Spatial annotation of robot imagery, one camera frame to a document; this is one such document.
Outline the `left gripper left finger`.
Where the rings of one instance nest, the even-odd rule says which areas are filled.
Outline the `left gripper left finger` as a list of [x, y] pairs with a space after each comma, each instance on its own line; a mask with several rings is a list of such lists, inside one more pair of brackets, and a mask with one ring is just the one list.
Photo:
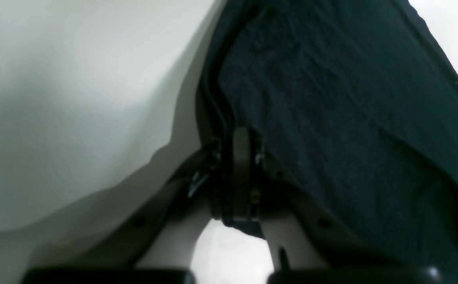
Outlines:
[[24, 284], [194, 284], [193, 273], [180, 268], [137, 269], [139, 260], [158, 244], [160, 233], [180, 214], [220, 168], [221, 142], [212, 141], [191, 155], [160, 191], [108, 237], [86, 252], [56, 265], [29, 269]]

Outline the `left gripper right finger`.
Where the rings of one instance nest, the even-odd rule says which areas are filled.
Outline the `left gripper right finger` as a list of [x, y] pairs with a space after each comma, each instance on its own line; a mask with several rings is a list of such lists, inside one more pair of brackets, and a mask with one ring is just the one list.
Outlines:
[[409, 266], [366, 245], [305, 194], [249, 128], [234, 132], [233, 176], [233, 220], [260, 226], [274, 266], [267, 283], [444, 283], [434, 266]]

